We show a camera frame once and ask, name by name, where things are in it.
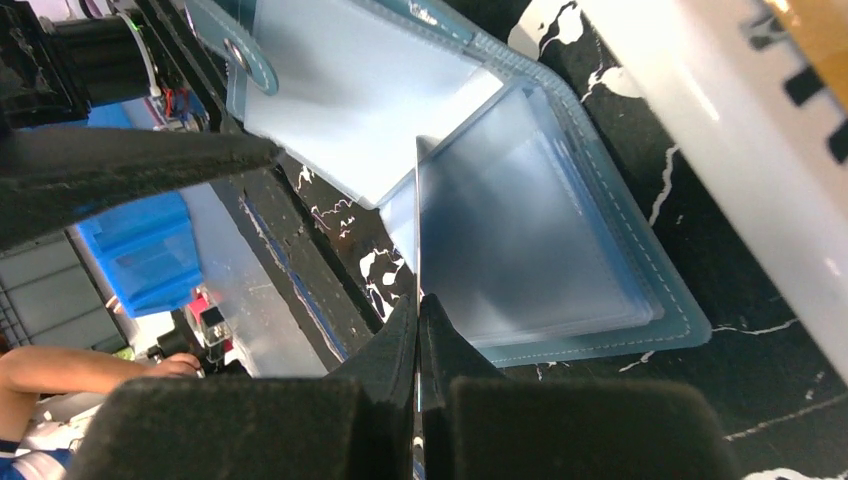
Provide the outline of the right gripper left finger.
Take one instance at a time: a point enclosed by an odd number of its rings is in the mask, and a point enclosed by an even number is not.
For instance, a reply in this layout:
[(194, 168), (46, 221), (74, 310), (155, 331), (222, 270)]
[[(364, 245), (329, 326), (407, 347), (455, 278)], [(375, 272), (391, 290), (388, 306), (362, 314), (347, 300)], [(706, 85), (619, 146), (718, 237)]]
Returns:
[(321, 378), (129, 381), (96, 414), (71, 479), (409, 479), (418, 304)]

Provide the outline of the black VIP card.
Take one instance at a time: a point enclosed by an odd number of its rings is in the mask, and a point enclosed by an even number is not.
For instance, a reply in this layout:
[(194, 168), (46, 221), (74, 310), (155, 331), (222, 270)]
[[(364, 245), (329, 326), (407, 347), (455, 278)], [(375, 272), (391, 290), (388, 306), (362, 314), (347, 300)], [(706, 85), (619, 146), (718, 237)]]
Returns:
[(416, 294), (416, 314), (420, 314), (422, 298), (424, 296), (422, 290), (422, 280), (421, 276), (423, 273), (423, 261), (421, 254), (421, 180), (420, 180), (420, 166), (421, 161), (426, 158), (428, 154), (428, 147), (426, 139), (422, 136), (417, 136), (415, 138), (416, 144), (416, 160), (413, 166), (413, 180), (414, 180), (414, 233), (415, 233), (415, 294)]

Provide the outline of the person forearm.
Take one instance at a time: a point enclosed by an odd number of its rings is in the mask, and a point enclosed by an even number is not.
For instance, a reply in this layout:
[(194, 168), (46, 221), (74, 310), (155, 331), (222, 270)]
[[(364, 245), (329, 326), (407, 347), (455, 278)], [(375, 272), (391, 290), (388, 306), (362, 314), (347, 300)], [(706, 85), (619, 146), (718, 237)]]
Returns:
[(1, 438), (23, 438), (43, 394), (107, 394), (128, 380), (170, 373), (165, 362), (145, 366), (94, 351), (16, 348), (1, 356)]

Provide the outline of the white plastic basket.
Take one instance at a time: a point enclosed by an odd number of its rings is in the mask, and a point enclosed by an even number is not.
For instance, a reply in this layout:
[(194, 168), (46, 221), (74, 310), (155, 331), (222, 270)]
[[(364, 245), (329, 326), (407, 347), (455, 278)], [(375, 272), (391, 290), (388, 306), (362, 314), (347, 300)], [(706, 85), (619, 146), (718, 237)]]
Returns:
[(766, 1), (585, 1), (586, 17), (840, 374), (847, 109)]

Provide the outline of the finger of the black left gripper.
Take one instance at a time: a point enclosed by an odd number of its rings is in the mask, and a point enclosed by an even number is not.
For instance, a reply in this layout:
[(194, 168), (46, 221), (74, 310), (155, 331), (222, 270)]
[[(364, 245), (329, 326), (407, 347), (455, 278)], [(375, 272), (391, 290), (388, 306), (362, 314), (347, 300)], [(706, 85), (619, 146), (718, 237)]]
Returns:
[(140, 198), (271, 166), (244, 134), (50, 127), (1, 136), (1, 248)]

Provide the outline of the blue leather card holder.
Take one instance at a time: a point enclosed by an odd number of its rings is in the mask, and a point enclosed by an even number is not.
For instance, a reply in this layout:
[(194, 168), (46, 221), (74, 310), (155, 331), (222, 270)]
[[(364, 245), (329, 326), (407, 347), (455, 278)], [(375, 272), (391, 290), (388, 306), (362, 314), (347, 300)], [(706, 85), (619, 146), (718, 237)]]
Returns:
[(499, 367), (697, 347), (711, 325), (575, 94), (440, 1), (189, 1), (227, 107), (376, 210)]

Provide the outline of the person bare hand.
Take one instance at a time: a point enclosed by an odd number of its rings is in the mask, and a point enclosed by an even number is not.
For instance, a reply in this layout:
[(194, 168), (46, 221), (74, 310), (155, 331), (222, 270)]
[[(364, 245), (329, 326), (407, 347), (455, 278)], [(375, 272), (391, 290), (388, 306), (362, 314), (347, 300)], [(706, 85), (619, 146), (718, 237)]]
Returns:
[(189, 353), (177, 353), (156, 365), (148, 367), (143, 376), (146, 377), (197, 377), (202, 370), (197, 357)]

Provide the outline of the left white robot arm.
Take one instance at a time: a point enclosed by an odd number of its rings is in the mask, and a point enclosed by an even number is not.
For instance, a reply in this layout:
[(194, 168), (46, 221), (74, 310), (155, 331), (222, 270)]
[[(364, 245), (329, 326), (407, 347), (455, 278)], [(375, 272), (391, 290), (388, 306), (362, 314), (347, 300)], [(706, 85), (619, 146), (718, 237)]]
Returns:
[[(226, 109), (225, 82), (191, 30), (195, 14), (139, 1), (110, 16), (53, 22), (1, 5), (1, 246), (109, 208), (271, 166), (282, 150)], [(186, 88), (197, 132), (86, 126), (100, 106)]]

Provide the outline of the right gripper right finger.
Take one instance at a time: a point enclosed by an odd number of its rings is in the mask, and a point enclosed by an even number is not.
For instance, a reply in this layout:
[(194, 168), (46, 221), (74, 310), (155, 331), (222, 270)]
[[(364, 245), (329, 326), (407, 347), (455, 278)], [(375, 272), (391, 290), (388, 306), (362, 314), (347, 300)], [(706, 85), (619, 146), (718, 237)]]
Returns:
[(735, 479), (714, 410), (654, 380), (506, 377), (420, 303), (425, 471), (430, 479)]

